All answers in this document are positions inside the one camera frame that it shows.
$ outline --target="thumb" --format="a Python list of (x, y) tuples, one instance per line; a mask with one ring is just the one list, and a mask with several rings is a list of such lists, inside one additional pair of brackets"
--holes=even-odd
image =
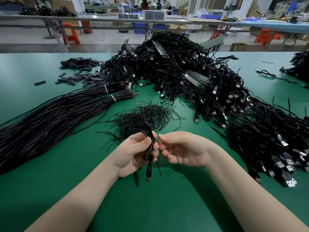
[(171, 132), (167, 134), (159, 134), (160, 140), (166, 144), (185, 144), (187, 142), (188, 132)]
[(147, 150), (147, 148), (151, 145), (151, 138), (146, 137), (141, 142), (132, 144), (128, 148), (128, 154), (134, 156), (135, 154)]

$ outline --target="person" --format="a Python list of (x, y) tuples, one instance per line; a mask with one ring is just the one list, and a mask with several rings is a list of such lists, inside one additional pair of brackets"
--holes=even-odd
[(168, 10), (172, 10), (172, 5), (171, 2), (169, 0), (163, 0), (163, 5), (168, 9)]
[[(127, 138), (81, 183), (29, 226), (26, 232), (86, 231), (115, 181), (147, 164), (142, 156), (150, 144), (150, 137), (142, 133)], [(170, 163), (204, 168), (245, 232), (309, 231), (228, 153), (210, 140), (189, 132), (172, 132), (159, 135), (153, 148), (153, 162), (158, 158), (159, 149)]]
[(148, 10), (148, 2), (147, 0), (142, 0), (142, 2), (140, 3), (140, 5), (138, 6), (139, 9), (142, 10)]
[(156, 10), (161, 10), (161, 8), (162, 8), (161, 0), (158, 0)]

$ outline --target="green table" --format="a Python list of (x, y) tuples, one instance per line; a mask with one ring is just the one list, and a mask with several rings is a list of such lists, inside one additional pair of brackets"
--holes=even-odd
[[(228, 64), (245, 79), (245, 86), (271, 103), (287, 107), (291, 100), (292, 111), (304, 116), (309, 106), (309, 90), (278, 79), (268, 79), (255, 73), (267, 69), (278, 76), (281, 66), (289, 67), (293, 52), (234, 52), (239, 60)], [(217, 57), (230, 55), (218, 52)], [(61, 60), (71, 57), (91, 57), (108, 60), (111, 54), (0, 54), (0, 122), (15, 117), (57, 95), (80, 88), (66, 84), (56, 85), (61, 72), (72, 75), (71, 70), (60, 71)], [(34, 86), (33, 83), (47, 83)], [(117, 102), (103, 120), (115, 113), (132, 109), (138, 101), (159, 101), (152, 86), (136, 88), (139, 97)], [(204, 136), (224, 148), (243, 168), (237, 153), (214, 130), (211, 122), (193, 122), (193, 110), (175, 101), (176, 112), (186, 118), (183, 131)], [(161, 133), (179, 127), (179, 121), (170, 122)], [(0, 175), (0, 231), (23, 231), (41, 214), (86, 177), (115, 147), (99, 150), (108, 140), (95, 131), (106, 131), (104, 123), (67, 137), (52, 150), (26, 164)], [(145, 168), (118, 180), (106, 195), (88, 231), (241, 231), (234, 214), (221, 193), (201, 168), (171, 165), (159, 160), (162, 177), (157, 168), (151, 182), (145, 182)], [(261, 174), (262, 186), (309, 226), (308, 173), (295, 173), (298, 185), (283, 188), (274, 179)]]

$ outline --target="white plastic bag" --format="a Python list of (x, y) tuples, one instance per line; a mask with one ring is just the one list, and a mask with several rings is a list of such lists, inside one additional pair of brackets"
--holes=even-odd
[(203, 9), (199, 9), (199, 10), (195, 13), (194, 17), (200, 18), (201, 15), (207, 15), (207, 14), (208, 14), (207, 11), (205, 10), (205, 8), (203, 8)]

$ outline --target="white cable tie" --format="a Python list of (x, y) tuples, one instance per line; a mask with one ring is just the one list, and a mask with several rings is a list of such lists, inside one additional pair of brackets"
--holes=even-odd
[(111, 95), (112, 97), (113, 97), (113, 99), (115, 100), (115, 102), (116, 102), (116, 99), (114, 98), (114, 96), (113, 95)]
[(106, 89), (106, 94), (108, 94), (108, 92), (107, 92), (107, 88), (106, 88), (106, 86), (104, 85), (104, 87), (105, 87), (105, 89)]

